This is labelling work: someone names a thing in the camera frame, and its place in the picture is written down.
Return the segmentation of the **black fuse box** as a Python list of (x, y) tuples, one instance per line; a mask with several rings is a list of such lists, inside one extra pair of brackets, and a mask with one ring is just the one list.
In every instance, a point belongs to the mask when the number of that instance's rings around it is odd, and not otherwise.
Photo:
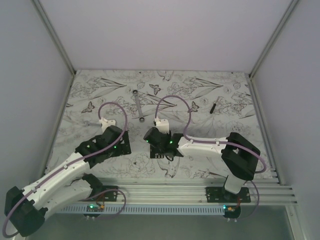
[(149, 156), (151, 159), (163, 159), (165, 156), (157, 148), (150, 146)]

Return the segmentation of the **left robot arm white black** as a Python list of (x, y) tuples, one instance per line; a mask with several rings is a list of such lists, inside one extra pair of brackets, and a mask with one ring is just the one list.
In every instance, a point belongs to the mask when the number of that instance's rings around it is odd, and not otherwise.
[(102, 134), (82, 142), (60, 165), (42, 178), (19, 189), (12, 187), (5, 198), (6, 216), (2, 235), (28, 237), (60, 209), (77, 201), (96, 201), (118, 187), (105, 187), (89, 173), (93, 167), (109, 158), (131, 153), (126, 129), (109, 125)]

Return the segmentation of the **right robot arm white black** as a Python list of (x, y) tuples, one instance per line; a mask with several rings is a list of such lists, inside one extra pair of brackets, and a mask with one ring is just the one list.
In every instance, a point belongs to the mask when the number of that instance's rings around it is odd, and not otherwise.
[(261, 152), (237, 132), (222, 138), (197, 138), (182, 133), (162, 133), (150, 128), (143, 139), (159, 154), (173, 160), (175, 157), (211, 157), (222, 159), (229, 174), (221, 190), (226, 202), (234, 202), (242, 186), (252, 181)]

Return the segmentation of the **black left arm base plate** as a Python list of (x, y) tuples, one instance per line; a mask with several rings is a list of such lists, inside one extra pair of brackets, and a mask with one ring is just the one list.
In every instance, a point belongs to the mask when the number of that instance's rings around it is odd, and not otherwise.
[(90, 202), (116, 202), (119, 187), (116, 185), (103, 185), (94, 189), (85, 200)]

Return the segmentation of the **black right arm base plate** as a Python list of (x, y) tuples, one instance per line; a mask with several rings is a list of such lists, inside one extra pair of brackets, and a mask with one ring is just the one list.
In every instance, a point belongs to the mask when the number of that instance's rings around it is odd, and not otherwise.
[(242, 187), (239, 193), (228, 192), (222, 186), (209, 186), (205, 188), (205, 196), (208, 203), (250, 203), (251, 196), (247, 187)]

